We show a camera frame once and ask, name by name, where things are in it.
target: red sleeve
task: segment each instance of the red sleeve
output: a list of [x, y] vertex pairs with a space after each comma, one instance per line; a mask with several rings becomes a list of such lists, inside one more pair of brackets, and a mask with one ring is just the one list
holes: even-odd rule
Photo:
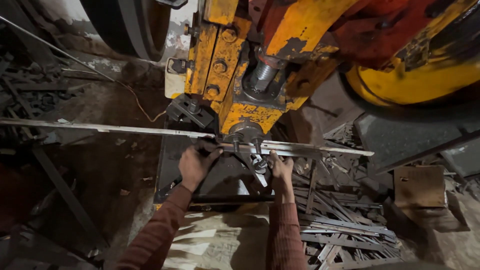
[[305, 270], [297, 206], [295, 203], [272, 205], [269, 215], [266, 269]]
[[191, 198], [190, 190], [180, 185], [130, 243], [115, 269], [162, 268]]

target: maroon long-sleeve shirt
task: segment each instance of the maroon long-sleeve shirt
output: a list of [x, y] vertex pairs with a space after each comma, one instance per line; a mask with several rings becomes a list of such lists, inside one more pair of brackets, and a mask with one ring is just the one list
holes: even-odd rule
[[[192, 193], [180, 185], [127, 247], [116, 269], [159, 270], [162, 268], [191, 199]], [[306, 269], [297, 208], [294, 203], [270, 207], [266, 269]]]

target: left hand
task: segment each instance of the left hand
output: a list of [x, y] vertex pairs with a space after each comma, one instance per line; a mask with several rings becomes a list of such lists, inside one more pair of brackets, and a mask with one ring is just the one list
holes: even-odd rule
[[[210, 152], [210, 154], [202, 156], [199, 152], [202, 149]], [[193, 193], [200, 182], [207, 176], [212, 163], [222, 153], [223, 149], [202, 139], [188, 147], [181, 155], [179, 163], [180, 174], [183, 178], [181, 184]]]

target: hand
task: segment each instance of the hand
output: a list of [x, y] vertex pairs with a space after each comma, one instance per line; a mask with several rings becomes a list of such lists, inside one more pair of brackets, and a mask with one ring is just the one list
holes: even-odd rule
[[[208, 156], [202, 156], [200, 150], [210, 152]], [[199, 139], [197, 143], [188, 147], [181, 155], [179, 169], [182, 175], [182, 185], [192, 193], [197, 189], [200, 182], [207, 176], [212, 163], [220, 157], [223, 150], [213, 143]]]
[[275, 150], [271, 150], [268, 159], [272, 168], [272, 189], [275, 191], [275, 203], [295, 203], [292, 185], [292, 158], [282, 161]]

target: electrical wire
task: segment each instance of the electrical wire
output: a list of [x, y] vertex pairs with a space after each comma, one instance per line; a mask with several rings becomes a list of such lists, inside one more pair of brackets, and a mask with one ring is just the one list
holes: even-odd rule
[[0, 19], [3, 20], [4, 22], [10, 24], [11, 26], [17, 28], [18, 30], [24, 32], [25, 34], [27, 34], [27, 35], [35, 38], [36, 40], [38, 40], [38, 41], [40, 41], [40, 42], [42, 42], [42, 43], [44, 43], [45, 45], [47, 45], [47, 46], [49, 46], [50, 48], [56, 50], [57, 52], [62, 53], [63, 55], [65, 55], [65, 56], [67, 56], [68, 58], [74, 60], [75, 62], [81, 64], [82, 66], [84, 66], [84, 67], [86, 67], [86, 68], [94, 71], [94, 72], [97, 73], [98, 75], [101, 75], [101, 76], [107, 78], [108, 80], [110, 80], [110, 81], [112, 81], [112, 82], [116, 82], [116, 83], [122, 85], [123, 87], [125, 87], [126, 89], [128, 89], [128, 90], [135, 96], [135, 101], [137, 102], [138, 107], [140, 108], [140, 110], [142, 110], [142, 112], [144, 113], [144, 115], [147, 117], [147, 119], [148, 119], [150, 122], [155, 122], [160, 116], [162, 116], [165, 112], [167, 112], [167, 110], [164, 110], [163, 112], [157, 114], [157, 116], [156, 116], [154, 119], [150, 118], [150, 116], [148, 115], [148, 113], [146, 113], [146, 111], [145, 111], [145, 110], [143, 109], [143, 107], [140, 105], [140, 101], [138, 100], [137, 94], [135, 93], [135, 91], [134, 91], [130, 86], [127, 86], [127, 85], [125, 85], [124, 83], [122, 83], [122, 82], [120, 82], [120, 81], [118, 81], [118, 80], [115, 80], [115, 79], [110, 78], [109, 76], [101, 73], [100, 71], [96, 70], [95, 68], [93, 68], [93, 67], [85, 64], [84, 62], [82, 62], [82, 61], [80, 61], [80, 60], [78, 60], [78, 59], [76, 59], [74, 56], [68, 54], [67, 52], [65, 52], [65, 51], [57, 48], [55, 45], [49, 43], [48, 41], [45, 41], [45, 40], [37, 37], [35, 34], [32, 34], [32, 33], [30, 33], [29, 31], [23, 29], [22, 27], [20, 27], [20, 26], [18, 26], [17, 24], [11, 22], [10, 20], [8, 20], [8, 19], [6, 19], [6, 18], [4, 18], [4, 17], [2, 17], [2, 16], [0, 16]]

